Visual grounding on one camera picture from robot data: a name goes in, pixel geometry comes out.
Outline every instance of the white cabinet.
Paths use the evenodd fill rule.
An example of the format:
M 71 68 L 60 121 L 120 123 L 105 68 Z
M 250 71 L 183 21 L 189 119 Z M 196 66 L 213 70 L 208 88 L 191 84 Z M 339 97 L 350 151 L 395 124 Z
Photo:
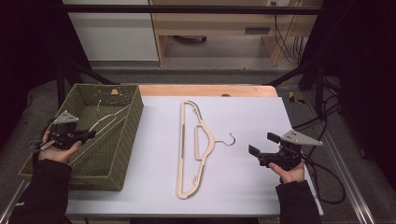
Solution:
M 64 4 L 147 5 L 146 0 L 64 0 Z M 158 61 L 149 13 L 69 13 L 90 61 Z

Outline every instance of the wire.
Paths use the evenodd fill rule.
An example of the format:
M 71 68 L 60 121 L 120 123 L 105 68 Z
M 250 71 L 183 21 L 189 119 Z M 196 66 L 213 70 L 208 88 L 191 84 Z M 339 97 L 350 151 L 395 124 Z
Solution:
M 295 36 L 293 42 L 293 57 L 298 64 L 300 64 L 300 61 L 303 57 L 303 48 L 304 48 L 304 37 Z
M 337 112 L 339 110 L 340 110 L 340 108 L 336 108 L 333 111 L 330 111 L 330 109 L 328 109 L 328 111 L 330 111 L 330 112 L 327 113 L 327 116 L 329 117 L 331 114 L 333 114 L 333 113 L 335 113 L 335 112 Z M 322 120 L 320 120 L 320 121 L 318 121 L 316 123 L 313 123 L 313 124 L 309 124 L 308 126 L 303 127 L 302 129 L 298 129 L 298 130 L 294 129 L 294 130 L 300 132 L 300 131 L 305 130 L 305 129 L 309 128 L 309 127 L 312 127 L 314 125 L 320 124 L 321 122 L 322 122 Z
M 338 97 L 338 95 L 331 95 L 331 96 L 329 96 L 324 102 L 323 102 L 323 121 L 324 121 L 324 126 L 323 126 L 323 129 L 322 129 L 322 131 L 321 131 L 321 133 L 320 133 L 320 135 L 319 135 L 319 137 L 318 137 L 318 141 L 321 139 L 321 137 L 323 136 L 323 134 L 325 133 L 325 131 L 326 131 L 326 128 L 327 128 L 327 124 L 328 124 L 328 122 L 327 122 L 327 114 L 326 114 L 326 104 L 329 102 L 329 100 L 330 99 L 332 99 L 332 98 L 334 98 L 334 97 Z M 310 158 L 311 156 L 312 156 L 312 153 L 314 152 L 314 150 L 315 150 L 315 148 L 316 148 L 316 146 L 313 146 L 312 148 L 311 148 L 311 150 L 309 151 L 309 153 L 308 153 L 308 157 Z
M 337 94 L 340 91 L 340 88 L 338 86 L 335 86 L 332 84 L 327 77 L 324 77 L 324 87 L 326 87 L 326 90 L 331 92 L 332 94 Z
M 326 168 L 326 167 L 324 167 L 324 166 L 322 166 L 322 165 L 320 165 L 320 164 L 314 163 L 314 162 L 312 161 L 311 158 L 306 157 L 305 155 L 303 155 L 303 160 L 304 160 L 308 165 L 310 165 L 310 167 L 312 168 L 313 174 L 312 174 L 311 176 L 313 176 L 313 179 L 314 179 L 314 188 L 315 188 L 315 190 L 317 191 L 318 199 L 319 199 L 320 201 L 324 202 L 324 203 L 330 203 L 330 204 L 339 204 L 339 203 L 342 203 L 342 202 L 344 201 L 344 199 L 346 198 L 346 196 L 347 196 L 347 192 L 346 192 L 346 188 L 345 188 L 343 182 L 341 181 L 341 179 L 340 179 L 335 173 L 333 173 L 331 170 L 329 170 L 328 168 Z M 321 194 L 320 194 L 320 187 L 319 187 L 319 185 L 318 185 L 318 171 L 317 171 L 317 168 L 316 168 L 315 166 L 317 166 L 318 168 L 320 168 L 320 169 L 326 171 L 327 173 L 329 173 L 330 175 L 332 175 L 332 176 L 338 181 L 338 183 L 339 183 L 340 186 L 341 186 L 341 191 L 342 191 L 341 199 L 339 199 L 339 200 L 337 200 L 337 201 L 329 201 L 329 200 L 323 199 L 323 198 L 321 197 Z
M 329 112 L 329 111 L 330 111 L 332 108 L 334 108 L 336 105 L 333 105 L 333 106 L 330 107 L 329 109 L 324 110 L 324 111 L 325 111 L 325 115 L 329 116 L 329 115 L 331 115 L 333 112 L 335 112 L 335 111 L 333 111 L 333 112 Z M 306 121 L 306 122 L 304 122 L 304 123 L 302 123 L 302 124 L 293 126 L 292 129 L 293 129 L 293 130 L 296 130 L 296 131 L 299 131 L 299 130 L 298 130 L 299 128 L 304 127 L 304 126 L 306 126 L 306 125 L 309 125 L 309 124 L 313 123 L 314 121 L 316 121 L 316 120 L 318 120 L 318 119 L 320 119 L 320 116 L 317 116 L 317 117 L 315 117 L 315 118 L 313 118 L 313 119 L 311 119 L 311 120 L 309 120 L 309 121 Z
M 278 27 L 277 27 L 277 18 L 276 18 L 276 14 L 274 15 L 274 18 L 275 18 L 275 41 L 276 41 L 277 45 L 280 47 L 280 50 L 282 50 L 283 55 L 285 55 L 286 60 L 288 60 L 289 63 L 297 64 L 297 61 L 296 61 L 294 58 L 291 57 L 290 52 L 289 52 L 289 49 L 288 49 L 288 46 L 286 45 L 286 41 L 283 39 L 283 36 L 282 36 L 282 34 L 280 33 L 280 31 L 279 31 L 279 29 L 278 29 Z M 280 36 L 280 38 L 281 38 L 281 40 L 282 40 L 282 42 L 283 42 L 283 46 L 281 46 L 281 45 L 279 44 L 279 41 L 277 40 L 276 33 L 279 33 L 279 36 Z M 291 61 L 290 61 L 290 59 L 289 59 L 289 57 L 288 57 L 288 54 L 286 54 L 285 50 L 283 50 L 283 47 L 285 47 L 286 52 L 289 54 L 289 57 L 291 57 L 292 60 L 293 60 L 294 62 L 291 62 Z

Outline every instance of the hanger hook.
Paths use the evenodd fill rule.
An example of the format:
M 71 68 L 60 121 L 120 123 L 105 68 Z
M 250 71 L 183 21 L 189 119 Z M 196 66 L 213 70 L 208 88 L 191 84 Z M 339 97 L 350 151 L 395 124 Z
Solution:
M 99 106 L 100 106 L 101 102 L 102 102 L 102 100 L 99 100 L 98 106 L 96 107 L 96 117 L 98 118 L 98 120 L 100 119 L 100 117 L 99 117 Z
M 228 147 L 232 146 L 233 144 L 235 144 L 235 137 L 233 136 L 232 133 L 230 133 L 230 136 L 233 138 L 233 141 L 230 144 L 225 143 L 224 141 L 215 141 L 215 143 L 222 143 Z

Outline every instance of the metal frame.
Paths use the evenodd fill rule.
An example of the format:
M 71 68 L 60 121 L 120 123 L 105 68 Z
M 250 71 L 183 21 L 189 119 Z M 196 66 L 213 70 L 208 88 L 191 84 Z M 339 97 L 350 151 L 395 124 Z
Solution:
M 310 94 L 306 93 L 304 93 L 304 98 L 308 103 L 308 107 L 311 109 L 312 115 L 315 116 L 316 111 L 314 107 L 314 99 Z M 318 128 L 320 131 L 322 131 L 323 124 L 318 124 Z M 352 204 L 357 218 L 359 219 L 359 222 L 364 224 L 374 224 L 375 220 L 370 211 L 370 208 L 364 200 L 361 191 L 359 190 L 359 187 L 353 178 L 353 175 L 347 168 L 347 165 L 344 162 L 329 132 L 325 132 L 322 141 L 326 144 L 326 148 L 328 149 L 329 157 L 332 160 L 335 171 L 337 172 L 338 176 L 346 187 L 346 194 L 349 198 L 350 203 Z
M 336 30 L 338 24 L 342 22 L 343 18 L 345 17 L 346 13 L 353 5 L 354 0 L 350 1 L 350 5 L 345 10 L 344 15 L 342 18 L 334 25 L 328 36 L 321 42 L 318 50 L 313 55 L 312 59 L 309 60 L 307 63 L 300 65 L 296 69 L 288 72 L 285 76 L 274 80 L 273 82 L 269 83 L 268 85 L 277 86 L 282 82 L 305 72 L 307 69 L 311 69 L 312 67 L 316 67 L 320 64 L 320 58 L 323 55 L 323 52 L 326 49 L 326 45 L 328 45 L 334 30 Z M 61 12 L 85 12 L 85 13 L 206 13 L 206 14 L 276 14 L 276 15 L 323 15 L 328 13 L 334 13 L 339 11 L 338 9 L 324 9 L 321 7 L 221 7 L 221 6 L 125 6 L 125 5 L 43 5 L 43 10 L 59 10 Z M 48 39 L 50 41 L 50 45 L 52 45 L 52 49 L 57 51 L 60 60 L 60 67 L 57 74 L 57 81 L 58 81 L 58 93 L 59 104 L 61 105 L 64 100 L 64 74 L 62 73 L 64 66 L 73 67 L 90 77 L 93 77 L 104 84 L 112 84 L 113 82 L 101 77 L 100 75 L 94 73 L 91 69 L 86 68 L 80 65 L 78 62 L 73 61 L 73 59 L 69 59 L 64 56 L 64 52 L 59 49 L 59 47 L 54 46 L 56 44 L 56 39 L 53 39 L 53 36 L 50 35 L 47 27 L 44 24 L 39 26 L 40 31 L 43 32 L 44 39 Z M 300 82 L 300 88 L 306 89 L 308 86 L 312 85 L 312 82 L 315 76 L 315 73 L 311 73 L 311 77 L 308 79 L 308 82 L 302 80 Z M 346 185 L 346 192 L 347 195 L 352 203 L 352 206 L 355 209 L 358 219 L 361 223 L 375 223 L 374 218 L 368 208 L 366 202 L 364 201 L 359 188 L 357 187 L 353 177 L 351 176 L 350 172 L 348 171 L 345 163 L 343 162 L 341 155 L 339 154 L 332 138 L 327 133 L 325 135 L 325 142 L 329 145 L 329 154 L 332 159 L 335 168 L 340 175 L 341 179 Z M 9 209 L 12 204 L 14 204 L 17 198 L 22 193 L 22 190 L 27 186 L 26 182 L 22 182 L 20 187 L 17 190 L 13 200 L 8 205 L 6 211 L 2 214 L 0 223 L 3 223 L 5 218 L 9 216 Z
M 15 192 L 14 196 L 12 197 L 11 201 L 8 203 L 6 209 L 0 216 L 0 224 L 8 223 L 8 219 L 11 217 L 11 211 L 14 206 L 18 202 L 18 199 L 22 196 L 24 190 L 29 186 L 29 182 L 22 180 L 20 186 L 18 187 L 17 191 Z

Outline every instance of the black curtain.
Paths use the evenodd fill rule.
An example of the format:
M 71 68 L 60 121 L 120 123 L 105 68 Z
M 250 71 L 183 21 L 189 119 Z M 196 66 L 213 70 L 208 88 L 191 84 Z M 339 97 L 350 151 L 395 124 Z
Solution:
M 387 0 L 354 1 L 319 61 L 325 76 L 339 77 L 341 103 L 357 130 L 361 146 L 377 161 L 396 189 L 396 149 L 392 141 L 396 127 L 395 6 Z M 318 17 L 304 60 L 311 59 L 328 34 L 327 28 L 341 16 Z
M 47 11 L 46 3 L 62 0 L 0 1 L 0 148 L 26 107 L 27 92 L 55 79 L 60 62 L 91 69 L 68 14 Z M 82 82 L 77 70 L 63 69 L 71 85 Z

